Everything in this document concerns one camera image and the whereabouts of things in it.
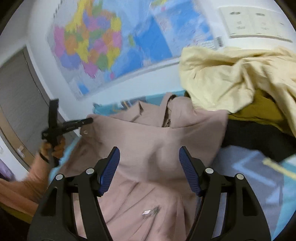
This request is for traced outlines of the person's pink sleeved forearm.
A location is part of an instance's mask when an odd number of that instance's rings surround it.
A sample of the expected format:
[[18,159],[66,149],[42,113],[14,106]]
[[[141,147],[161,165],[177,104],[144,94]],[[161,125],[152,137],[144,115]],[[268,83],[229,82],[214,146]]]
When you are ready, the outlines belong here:
[[38,153],[24,180],[8,182],[2,179],[1,208],[32,218],[47,190],[50,171],[49,160]]

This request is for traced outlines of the person's left hand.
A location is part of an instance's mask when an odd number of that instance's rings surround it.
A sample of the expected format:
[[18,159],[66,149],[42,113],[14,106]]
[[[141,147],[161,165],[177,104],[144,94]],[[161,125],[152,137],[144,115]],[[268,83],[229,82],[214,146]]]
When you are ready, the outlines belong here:
[[58,145],[56,145],[54,148],[52,145],[46,141],[44,141],[39,149],[39,155],[40,157],[46,161],[49,162],[50,160],[50,154],[51,156],[57,159],[61,159],[64,156],[64,150],[65,150],[66,141],[64,137],[58,137]]

